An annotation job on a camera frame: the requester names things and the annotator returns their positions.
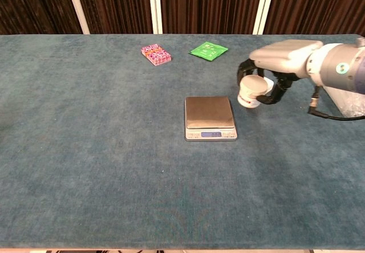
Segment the pink patterned box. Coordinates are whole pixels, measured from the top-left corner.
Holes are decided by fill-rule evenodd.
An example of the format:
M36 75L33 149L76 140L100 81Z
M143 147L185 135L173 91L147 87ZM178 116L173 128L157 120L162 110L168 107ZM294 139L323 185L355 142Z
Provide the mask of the pink patterned box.
M165 51L159 44L151 44L141 48L141 53L154 65L159 66L161 64L170 62L172 56Z

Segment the silver digital scale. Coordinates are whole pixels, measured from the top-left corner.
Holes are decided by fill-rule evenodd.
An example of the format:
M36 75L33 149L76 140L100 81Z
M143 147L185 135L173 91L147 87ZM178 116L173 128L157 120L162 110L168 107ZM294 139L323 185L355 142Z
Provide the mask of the silver digital scale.
M234 141L237 130L232 106L226 96L185 98L187 141Z

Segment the white round jar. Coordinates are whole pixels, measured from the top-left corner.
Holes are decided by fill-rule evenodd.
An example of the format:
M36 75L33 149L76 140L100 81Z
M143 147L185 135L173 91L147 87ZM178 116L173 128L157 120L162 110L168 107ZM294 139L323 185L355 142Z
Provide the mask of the white round jar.
M265 95L267 84L259 75L246 75L240 81L240 90L237 96L238 102L246 108L256 108L261 103L258 96Z

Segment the white partition post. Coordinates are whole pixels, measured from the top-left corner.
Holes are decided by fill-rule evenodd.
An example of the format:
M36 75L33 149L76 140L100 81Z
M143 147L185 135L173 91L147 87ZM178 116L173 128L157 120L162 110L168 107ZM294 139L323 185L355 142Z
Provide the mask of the white partition post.
M262 35L265 29L267 15L269 13L271 0L259 0L255 22L253 27L253 35Z
M150 0L152 28L154 34L163 34L161 0Z
M83 34L90 34L86 16L80 0L71 0Z

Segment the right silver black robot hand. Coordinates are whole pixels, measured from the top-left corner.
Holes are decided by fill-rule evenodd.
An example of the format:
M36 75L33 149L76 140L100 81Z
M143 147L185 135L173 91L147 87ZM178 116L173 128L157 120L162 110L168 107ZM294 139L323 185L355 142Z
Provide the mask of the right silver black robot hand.
M316 40L287 39L272 43L250 53L237 70L237 84L246 75L259 75L274 81L273 89L257 97L261 104L275 104L294 81L309 78L306 63L310 55L321 48L323 43Z

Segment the blue felt table cloth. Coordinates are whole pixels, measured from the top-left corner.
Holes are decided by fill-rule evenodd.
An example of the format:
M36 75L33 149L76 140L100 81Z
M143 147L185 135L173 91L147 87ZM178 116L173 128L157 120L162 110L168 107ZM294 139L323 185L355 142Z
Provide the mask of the blue felt table cloth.
M237 102L238 65L284 39L0 35L0 248L365 249L365 121L309 115L308 80ZM237 139L187 141L189 96L228 97Z

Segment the green foil sachet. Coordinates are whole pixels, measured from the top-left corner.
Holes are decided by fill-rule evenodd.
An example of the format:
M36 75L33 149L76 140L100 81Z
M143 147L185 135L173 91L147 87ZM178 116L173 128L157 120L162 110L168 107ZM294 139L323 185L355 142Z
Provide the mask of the green foil sachet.
M227 50L228 48L224 46L220 46L211 42L204 42L203 44L189 51L189 54L211 62L227 52Z

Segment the bundle of clear straws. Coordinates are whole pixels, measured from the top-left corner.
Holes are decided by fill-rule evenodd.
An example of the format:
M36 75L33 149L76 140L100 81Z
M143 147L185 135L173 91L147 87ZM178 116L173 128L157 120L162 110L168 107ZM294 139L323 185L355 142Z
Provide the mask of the bundle of clear straws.
M346 117L365 116L365 95L324 87L341 114Z

